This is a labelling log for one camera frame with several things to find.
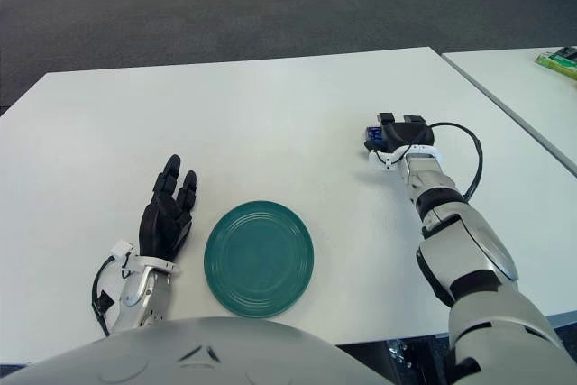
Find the robot forearm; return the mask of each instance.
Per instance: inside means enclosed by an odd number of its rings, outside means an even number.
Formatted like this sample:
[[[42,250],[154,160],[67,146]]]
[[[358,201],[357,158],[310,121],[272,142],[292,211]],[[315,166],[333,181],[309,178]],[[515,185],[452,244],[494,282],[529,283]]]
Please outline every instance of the robot forearm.
[[[517,269],[498,236],[467,204],[435,155],[398,162],[425,240],[417,262],[451,308],[450,383],[572,383],[577,366],[546,318],[517,290]]]

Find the teal plate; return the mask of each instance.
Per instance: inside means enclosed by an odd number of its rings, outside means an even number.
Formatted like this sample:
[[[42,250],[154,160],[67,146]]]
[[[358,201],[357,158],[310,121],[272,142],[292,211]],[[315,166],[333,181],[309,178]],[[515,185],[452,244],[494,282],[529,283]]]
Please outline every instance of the teal plate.
[[[313,262],[300,218],[265,201],[223,216],[205,249],[208,286],[223,306],[245,317],[275,316],[292,306],[307,288]]]

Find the black joint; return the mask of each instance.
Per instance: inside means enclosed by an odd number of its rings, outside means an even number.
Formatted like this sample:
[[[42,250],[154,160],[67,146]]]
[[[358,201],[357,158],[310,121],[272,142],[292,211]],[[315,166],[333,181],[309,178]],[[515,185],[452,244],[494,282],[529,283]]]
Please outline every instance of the black joint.
[[[433,236],[434,234],[438,234],[442,230],[446,229],[448,226],[454,225],[458,221],[461,221],[461,218],[457,214],[453,214],[453,215],[449,216],[447,219],[445,219],[444,221],[442,221],[440,224],[433,227],[431,230],[426,230],[425,227],[423,227],[423,231],[422,231],[423,237],[425,239],[428,239],[431,236]]]
[[[454,349],[444,359],[444,376],[449,385],[453,385],[458,380],[479,371],[481,371],[481,367],[471,357],[465,358],[457,364]]]
[[[177,179],[173,176],[169,175],[165,177],[163,173],[161,173],[157,178],[156,182],[154,183],[154,188],[152,191],[155,193],[169,193],[172,194],[174,192],[174,188],[177,187]]]
[[[431,209],[437,206],[444,205],[445,203],[451,202],[461,202],[467,203],[459,191],[452,188],[431,188],[421,194],[415,206],[417,207],[418,215],[421,217],[421,221],[425,219],[425,215]]]
[[[450,289],[458,301],[471,293],[496,292],[500,285],[499,278],[492,270],[474,270],[455,280]]]
[[[177,195],[177,206],[187,212],[190,212],[197,201],[197,195],[192,189],[181,188]]]
[[[180,157],[176,154],[172,155],[166,166],[164,166],[164,170],[162,174],[165,176],[171,175],[177,178],[179,176],[179,169],[180,169]]]
[[[418,122],[420,124],[425,124],[425,119],[423,119],[423,116],[417,116],[417,115],[404,115],[403,118],[405,119],[405,122]]]
[[[383,126],[384,124],[395,122],[395,116],[393,113],[379,113],[377,120],[379,121],[380,126]]]
[[[429,265],[426,264],[425,258],[423,257],[420,248],[417,250],[417,264],[421,272],[423,272],[423,275],[425,276],[429,285],[431,286],[431,289],[435,293],[435,296],[446,306],[452,307],[454,304],[453,297],[451,297],[451,294],[447,292],[443,286],[441,286],[439,280],[436,279],[434,273],[429,268]]]

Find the black object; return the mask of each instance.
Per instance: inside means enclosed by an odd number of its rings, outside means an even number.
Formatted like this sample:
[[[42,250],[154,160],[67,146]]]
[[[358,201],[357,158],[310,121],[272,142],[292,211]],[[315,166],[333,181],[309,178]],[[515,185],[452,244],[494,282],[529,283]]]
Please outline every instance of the black object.
[[[450,287],[455,301],[477,292],[496,292],[501,285],[492,270],[474,270],[455,280]]]
[[[418,197],[415,206],[423,221],[431,209],[451,202],[467,203],[461,193],[452,188],[431,188]]]
[[[405,122],[395,122],[393,113],[379,113],[382,149],[386,153],[392,153],[401,146],[413,144],[427,144],[432,146],[435,142],[433,130],[421,116],[405,115]]]
[[[174,261],[190,231],[190,210],[197,199],[197,175],[190,170],[177,199],[172,194],[177,186],[180,157],[172,155],[154,184],[154,193],[144,209],[138,233],[140,255]]]
[[[444,359],[444,376],[449,385],[479,371],[481,367],[473,358],[465,358],[457,364],[454,349],[451,349]]]
[[[108,308],[110,308],[110,306],[114,304],[114,301],[108,297],[108,294],[106,294],[104,291],[100,294],[100,297],[98,296],[98,281],[100,280],[100,274],[102,274],[102,271],[105,270],[105,268],[113,261],[114,256],[109,256],[102,264],[102,266],[100,266],[100,269],[96,273],[94,281],[92,282],[92,310],[94,311],[96,320],[102,328],[102,331],[105,333],[105,336],[110,335],[108,328],[106,327],[105,312]]]

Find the white table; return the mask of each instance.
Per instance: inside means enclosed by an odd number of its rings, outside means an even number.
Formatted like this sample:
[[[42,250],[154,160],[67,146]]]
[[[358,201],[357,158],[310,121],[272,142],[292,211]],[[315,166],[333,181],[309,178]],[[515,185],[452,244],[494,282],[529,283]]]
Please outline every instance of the white table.
[[[577,81],[535,63],[559,47],[443,57],[577,176]]]
[[[446,331],[448,308],[415,260],[417,213],[394,173],[368,167],[362,133],[379,111],[478,134],[472,204],[515,257],[521,290],[547,315],[576,310],[576,179],[428,48],[78,71],[47,74],[0,118],[0,358],[36,362],[101,337],[92,279],[118,239],[137,240],[172,153],[197,171],[198,201],[169,318],[229,316],[205,281],[206,239],[231,208],[268,199],[302,218],[315,247],[307,291],[273,320],[333,344]],[[470,139],[436,139],[465,189]]]

